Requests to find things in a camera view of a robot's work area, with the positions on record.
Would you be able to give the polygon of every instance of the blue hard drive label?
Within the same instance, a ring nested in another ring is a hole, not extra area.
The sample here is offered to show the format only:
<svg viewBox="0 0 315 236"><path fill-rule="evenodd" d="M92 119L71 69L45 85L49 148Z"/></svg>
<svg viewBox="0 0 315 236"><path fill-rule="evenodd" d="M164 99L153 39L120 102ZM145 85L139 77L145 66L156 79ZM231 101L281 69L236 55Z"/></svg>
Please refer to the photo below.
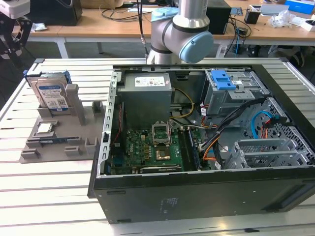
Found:
<svg viewBox="0 0 315 236"><path fill-rule="evenodd" d="M49 109L57 112L68 110L69 106L61 95L62 89L60 86L39 86L38 90Z"/></svg>

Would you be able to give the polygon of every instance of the yellow wire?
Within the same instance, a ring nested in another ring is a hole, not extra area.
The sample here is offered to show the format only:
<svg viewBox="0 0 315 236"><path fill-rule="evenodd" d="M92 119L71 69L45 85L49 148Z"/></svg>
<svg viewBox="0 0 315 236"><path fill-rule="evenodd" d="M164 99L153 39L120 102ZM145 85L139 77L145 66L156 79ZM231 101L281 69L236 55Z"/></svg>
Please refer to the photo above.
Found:
<svg viewBox="0 0 315 236"><path fill-rule="evenodd" d="M185 118L185 117L190 116L193 113L193 109L194 109L194 104L193 104L192 99L184 91L182 91L181 89L175 88L175 90L178 90L178 91L182 92L189 99L189 101L191 102L191 110L190 110L190 112L188 114L185 114L185 115L182 115L182 116L179 116L179 117L170 117L170 118Z"/></svg>

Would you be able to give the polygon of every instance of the white device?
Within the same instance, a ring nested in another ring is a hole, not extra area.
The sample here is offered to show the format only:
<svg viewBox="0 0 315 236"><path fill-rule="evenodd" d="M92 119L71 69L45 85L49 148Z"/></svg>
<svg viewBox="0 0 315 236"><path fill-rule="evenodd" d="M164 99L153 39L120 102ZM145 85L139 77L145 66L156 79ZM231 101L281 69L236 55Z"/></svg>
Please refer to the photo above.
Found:
<svg viewBox="0 0 315 236"><path fill-rule="evenodd" d="M301 27L307 31L315 31L315 20L306 20L301 24Z"/></svg>
<svg viewBox="0 0 315 236"><path fill-rule="evenodd" d="M28 14L30 9L30 0L0 0L0 12L11 19Z"/></svg>
<svg viewBox="0 0 315 236"><path fill-rule="evenodd" d="M262 16L278 15L283 10L288 10L287 5L278 4L263 4L263 5L249 5L253 11L260 11Z"/></svg>

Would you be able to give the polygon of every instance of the light blue joint cap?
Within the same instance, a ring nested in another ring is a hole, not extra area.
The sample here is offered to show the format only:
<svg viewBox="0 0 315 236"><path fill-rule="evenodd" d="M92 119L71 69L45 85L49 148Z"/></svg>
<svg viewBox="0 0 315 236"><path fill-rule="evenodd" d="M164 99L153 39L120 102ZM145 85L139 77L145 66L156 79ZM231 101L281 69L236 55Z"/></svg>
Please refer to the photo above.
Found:
<svg viewBox="0 0 315 236"><path fill-rule="evenodd" d="M152 12L151 22L173 18L177 13L178 8L176 7L157 8Z"/></svg>
<svg viewBox="0 0 315 236"><path fill-rule="evenodd" d="M187 63L197 63L211 51L213 37L210 32L202 32L188 40L179 52L179 58Z"/></svg>

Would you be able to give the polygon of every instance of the blue plastic clip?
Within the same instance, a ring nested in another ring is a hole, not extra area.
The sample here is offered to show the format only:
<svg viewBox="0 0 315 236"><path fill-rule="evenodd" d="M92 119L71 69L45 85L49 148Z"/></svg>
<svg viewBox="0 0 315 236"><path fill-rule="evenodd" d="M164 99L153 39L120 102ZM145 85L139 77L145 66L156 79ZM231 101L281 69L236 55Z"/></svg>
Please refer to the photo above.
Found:
<svg viewBox="0 0 315 236"><path fill-rule="evenodd" d="M225 70L211 70L211 76L217 84L218 90L235 90L236 86L232 83L231 78Z"/></svg>

